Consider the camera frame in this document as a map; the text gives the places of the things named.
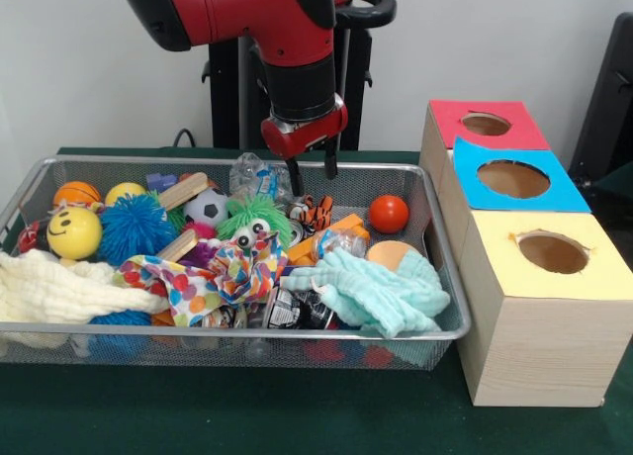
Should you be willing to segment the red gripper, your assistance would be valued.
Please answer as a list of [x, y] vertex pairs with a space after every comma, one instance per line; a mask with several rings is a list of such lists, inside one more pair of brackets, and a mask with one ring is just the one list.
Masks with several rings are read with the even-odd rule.
[[261, 123], [261, 133], [268, 148], [286, 160], [292, 192], [295, 197], [305, 194], [303, 177], [295, 156], [312, 145], [326, 139], [324, 143], [324, 171], [329, 180], [337, 176], [337, 135], [347, 126], [348, 114], [345, 105], [335, 107], [326, 116], [312, 122], [300, 124], [284, 123], [268, 118]]

